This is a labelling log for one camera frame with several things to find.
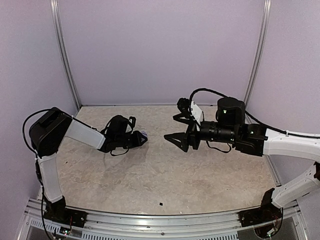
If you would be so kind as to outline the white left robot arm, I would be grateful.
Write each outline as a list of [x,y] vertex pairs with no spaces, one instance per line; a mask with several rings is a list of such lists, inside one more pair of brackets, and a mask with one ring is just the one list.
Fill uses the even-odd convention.
[[35,154],[39,182],[44,197],[54,203],[49,212],[63,223],[70,211],[58,201],[63,199],[57,169],[57,153],[65,138],[75,140],[102,153],[112,154],[117,148],[126,152],[143,146],[148,141],[144,131],[135,130],[136,118],[122,115],[112,117],[101,130],[80,121],[57,107],[40,110],[42,116],[28,130],[26,146]]

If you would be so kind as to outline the purple round charging case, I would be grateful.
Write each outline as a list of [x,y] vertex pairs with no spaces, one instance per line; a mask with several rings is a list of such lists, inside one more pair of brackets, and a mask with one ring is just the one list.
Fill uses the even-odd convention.
[[145,131],[141,131],[140,133],[141,133],[145,138],[148,137],[148,135],[147,135],[147,133],[146,133]]

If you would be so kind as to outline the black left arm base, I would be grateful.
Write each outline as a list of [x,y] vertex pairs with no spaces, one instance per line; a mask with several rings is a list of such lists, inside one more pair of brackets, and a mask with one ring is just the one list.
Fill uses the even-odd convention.
[[64,196],[56,202],[51,202],[43,195],[41,203],[42,207],[45,204],[45,209],[41,216],[43,220],[53,221],[70,227],[84,228],[88,213],[68,208]]

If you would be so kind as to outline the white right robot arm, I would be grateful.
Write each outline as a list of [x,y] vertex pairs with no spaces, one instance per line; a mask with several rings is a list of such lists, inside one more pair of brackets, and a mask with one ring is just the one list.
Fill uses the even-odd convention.
[[215,121],[205,121],[203,111],[187,98],[180,98],[180,113],[173,116],[177,122],[187,125],[185,132],[164,135],[164,138],[187,152],[190,147],[199,148],[200,142],[228,144],[230,148],[251,156],[287,156],[313,160],[313,165],[288,183],[265,192],[256,218],[266,222],[276,208],[309,194],[320,187],[320,136],[303,135],[289,131],[273,130],[262,123],[245,123],[245,104],[233,97],[217,101]]

